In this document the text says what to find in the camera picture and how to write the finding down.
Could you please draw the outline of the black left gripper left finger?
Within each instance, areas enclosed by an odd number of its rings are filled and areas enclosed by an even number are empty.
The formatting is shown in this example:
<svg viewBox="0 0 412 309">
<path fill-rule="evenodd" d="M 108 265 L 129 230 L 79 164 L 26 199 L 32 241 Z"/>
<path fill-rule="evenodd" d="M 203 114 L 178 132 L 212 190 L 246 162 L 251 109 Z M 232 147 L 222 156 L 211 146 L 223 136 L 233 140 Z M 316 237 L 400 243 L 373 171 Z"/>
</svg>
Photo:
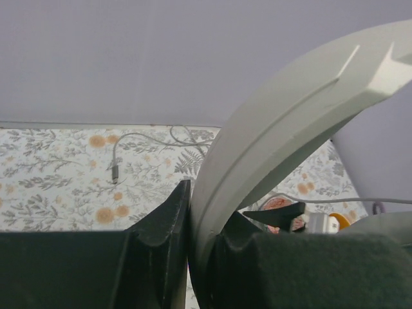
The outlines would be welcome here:
<svg viewBox="0 0 412 309">
<path fill-rule="evenodd" d="M 2 308 L 184 308 L 191 183 L 125 230 L 4 232 Z"/>
</svg>

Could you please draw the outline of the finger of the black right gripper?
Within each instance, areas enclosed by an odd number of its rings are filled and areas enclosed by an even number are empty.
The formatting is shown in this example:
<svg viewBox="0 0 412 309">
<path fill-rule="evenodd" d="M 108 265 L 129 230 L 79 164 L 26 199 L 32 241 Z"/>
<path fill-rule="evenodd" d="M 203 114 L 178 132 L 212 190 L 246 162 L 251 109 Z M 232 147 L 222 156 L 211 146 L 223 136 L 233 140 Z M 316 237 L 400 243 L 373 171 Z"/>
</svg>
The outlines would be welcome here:
<svg viewBox="0 0 412 309">
<path fill-rule="evenodd" d="M 245 211 L 243 215 L 262 224 L 278 227 L 284 232 L 290 232 L 293 220 L 304 214 L 305 209 L 306 203 L 297 202 L 278 209 Z"/>
</svg>

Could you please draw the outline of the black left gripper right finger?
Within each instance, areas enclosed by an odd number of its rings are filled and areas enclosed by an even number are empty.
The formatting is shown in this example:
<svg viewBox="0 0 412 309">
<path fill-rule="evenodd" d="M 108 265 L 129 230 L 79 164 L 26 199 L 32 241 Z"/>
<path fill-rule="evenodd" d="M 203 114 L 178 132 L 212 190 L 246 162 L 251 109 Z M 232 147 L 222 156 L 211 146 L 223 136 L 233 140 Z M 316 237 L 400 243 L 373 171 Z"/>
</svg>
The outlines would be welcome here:
<svg viewBox="0 0 412 309">
<path fill-rule="evenodd" d="M 218 235 L 201 308 L 410 308 L 411 234 L 356 223 L 271 234 L 235 213 Z"/>
</svg>

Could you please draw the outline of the white over-ear headphones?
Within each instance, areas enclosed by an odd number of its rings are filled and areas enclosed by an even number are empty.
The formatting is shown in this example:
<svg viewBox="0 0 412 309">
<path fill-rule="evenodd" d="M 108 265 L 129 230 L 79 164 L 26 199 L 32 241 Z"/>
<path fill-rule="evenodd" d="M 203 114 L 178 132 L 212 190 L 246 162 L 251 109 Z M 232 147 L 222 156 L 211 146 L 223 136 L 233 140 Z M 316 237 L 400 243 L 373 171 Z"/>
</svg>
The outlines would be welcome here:
<svg viewBox="0 0 412 309">
<path fill-rule="evenodd" d="M 234 212 L 252 205 L 363 110 L 411 81 L 411 21 L 324 44 L 278 71 L 220 129 L 191 198 L 189 268 L 201 308 L 209 257 Z"/>
</svg>

